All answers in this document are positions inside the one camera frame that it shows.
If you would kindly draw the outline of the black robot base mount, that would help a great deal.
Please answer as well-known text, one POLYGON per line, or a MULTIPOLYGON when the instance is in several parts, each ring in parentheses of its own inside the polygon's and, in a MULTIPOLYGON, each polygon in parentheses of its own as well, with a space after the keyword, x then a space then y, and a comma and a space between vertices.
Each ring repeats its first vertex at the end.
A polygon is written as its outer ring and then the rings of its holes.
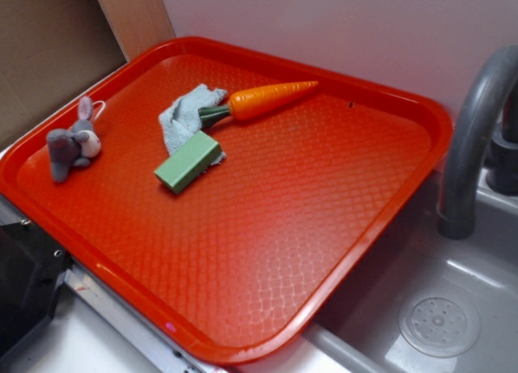
POLYGON ((69 253, 28 218, 1 226, 1 360, 54 317, 69 253))

